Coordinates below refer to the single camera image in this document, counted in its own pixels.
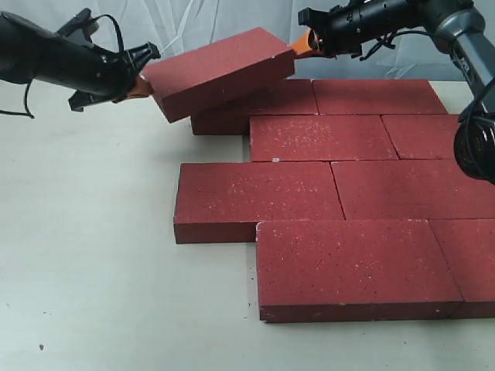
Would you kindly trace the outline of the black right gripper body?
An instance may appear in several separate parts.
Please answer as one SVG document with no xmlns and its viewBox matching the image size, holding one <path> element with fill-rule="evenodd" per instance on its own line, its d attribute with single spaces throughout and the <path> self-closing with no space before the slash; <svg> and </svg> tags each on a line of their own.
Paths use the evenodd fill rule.
<svg viewBox="0 0 495 371">
<path fill-rule="evenodd" d="M 407 1 L 350 1 L 329 11 L 305 8 L 297 18 L 318 35 L 323 58 L 362 57 L 364 43 L 382 42 L 401 29 L 420 26 L 417 12 Z"/>
</svg>

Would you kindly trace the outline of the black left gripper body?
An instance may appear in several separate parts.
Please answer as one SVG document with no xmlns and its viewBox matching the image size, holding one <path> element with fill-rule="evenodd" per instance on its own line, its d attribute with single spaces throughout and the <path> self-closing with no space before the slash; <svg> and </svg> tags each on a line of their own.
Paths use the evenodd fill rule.
<svg viewBox="0 0 495 371">
<path fill-rule="evenodd" d="M 2 12 L 1 79 L 25 87 L 40 80 L 73 89 L 69 106 L 76 112 L 127 100 L 136 77 L 160 52 L 153 43 L 126 49 L 120 27 L 114 30 L 118 50 L 110 51 L 94 43 L 77 45 L 20 15 Z"/>
</svg>

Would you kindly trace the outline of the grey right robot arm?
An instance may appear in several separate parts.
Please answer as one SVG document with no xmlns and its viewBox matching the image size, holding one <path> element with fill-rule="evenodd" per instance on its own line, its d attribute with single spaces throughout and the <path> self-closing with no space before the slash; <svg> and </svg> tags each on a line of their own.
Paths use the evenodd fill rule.
<svg viewBox="0 0 495 371">
<path fill-rule="evenodd" d="M 293 44 L 299 59 L 348 55 L 364 61 L 382 47 L 394 49 L 398 36 L 429 37 L 473 95 L 458 116 L 454 158 L 465 175 L 494 182 L 494 45 L 472 1 L 351 1 L 329 11 L 305 8 L 297 19 L 309 30 Z"/>
</svg>

